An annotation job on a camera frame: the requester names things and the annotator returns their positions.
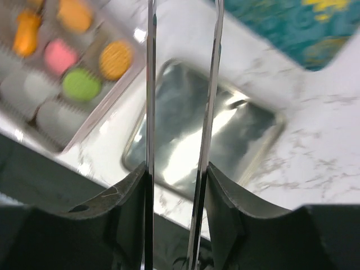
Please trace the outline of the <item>pink round cookie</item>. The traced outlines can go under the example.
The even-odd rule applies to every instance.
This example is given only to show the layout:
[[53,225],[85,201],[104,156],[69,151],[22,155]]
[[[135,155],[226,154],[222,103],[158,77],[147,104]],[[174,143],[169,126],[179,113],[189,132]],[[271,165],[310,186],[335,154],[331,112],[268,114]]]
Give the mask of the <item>pink round cookie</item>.
[[57,38],[47,44],[43,58],[50,71],[60,76],[78,62],[79,55],[75,49]]

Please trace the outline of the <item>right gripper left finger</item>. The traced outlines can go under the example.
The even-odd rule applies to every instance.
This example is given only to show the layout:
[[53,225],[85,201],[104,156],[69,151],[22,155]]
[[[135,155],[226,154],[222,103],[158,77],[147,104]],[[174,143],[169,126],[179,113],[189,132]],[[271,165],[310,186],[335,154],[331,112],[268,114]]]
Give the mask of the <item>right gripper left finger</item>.
[[140,269],[146,167],[67,212],[1,207],[2,269]]

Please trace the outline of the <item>green round cookie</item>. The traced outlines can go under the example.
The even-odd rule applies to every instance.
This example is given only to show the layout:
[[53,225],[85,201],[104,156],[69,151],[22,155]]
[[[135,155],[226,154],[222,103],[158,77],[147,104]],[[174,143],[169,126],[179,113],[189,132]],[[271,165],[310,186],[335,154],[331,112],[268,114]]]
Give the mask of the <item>green round cookie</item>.
[[63,94],[72,100],[88,102],[102,89],[102,82],[84,68],[71,69],[62,80]]

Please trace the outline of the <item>cookie tin with liners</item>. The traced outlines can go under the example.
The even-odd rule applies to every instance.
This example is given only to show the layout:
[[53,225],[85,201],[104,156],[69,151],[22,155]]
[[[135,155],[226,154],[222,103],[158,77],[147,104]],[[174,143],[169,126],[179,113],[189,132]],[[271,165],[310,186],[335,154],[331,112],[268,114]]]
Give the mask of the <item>cookie tin with liners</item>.
[[144,66],[134,32],[99,1],[1,2],[1,116],[21,141],[69,150]]

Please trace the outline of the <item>orange round cookie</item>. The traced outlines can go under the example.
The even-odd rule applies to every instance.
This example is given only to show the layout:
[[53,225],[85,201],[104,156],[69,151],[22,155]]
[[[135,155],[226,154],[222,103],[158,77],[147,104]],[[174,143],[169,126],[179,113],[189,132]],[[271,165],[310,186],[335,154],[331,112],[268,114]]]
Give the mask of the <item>orange round cookie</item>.
[[132,58],[132,50],[127,42],[110,42],[99,56],[100,72],[108,80],[118,80],[130,68]]

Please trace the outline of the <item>silver tin lid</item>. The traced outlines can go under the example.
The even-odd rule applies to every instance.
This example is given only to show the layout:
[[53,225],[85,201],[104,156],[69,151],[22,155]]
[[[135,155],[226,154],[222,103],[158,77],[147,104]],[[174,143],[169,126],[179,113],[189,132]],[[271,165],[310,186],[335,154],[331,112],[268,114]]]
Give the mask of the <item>silver tin lid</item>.
[[[189,200],[195,192],[208,84],[208,73],[176,58],[165,62],[157,76],[155,182]],[[209,160],[244,186],[285,124],[282,113],[219,80]]]

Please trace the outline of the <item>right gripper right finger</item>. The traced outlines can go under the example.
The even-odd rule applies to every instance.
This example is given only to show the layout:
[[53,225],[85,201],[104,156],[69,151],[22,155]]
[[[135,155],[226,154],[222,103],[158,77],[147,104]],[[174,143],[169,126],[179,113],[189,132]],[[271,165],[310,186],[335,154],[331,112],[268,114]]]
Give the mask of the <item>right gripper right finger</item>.
[[216,269],[358,269],[359,205],[270,203],[208,167],[205,207]]

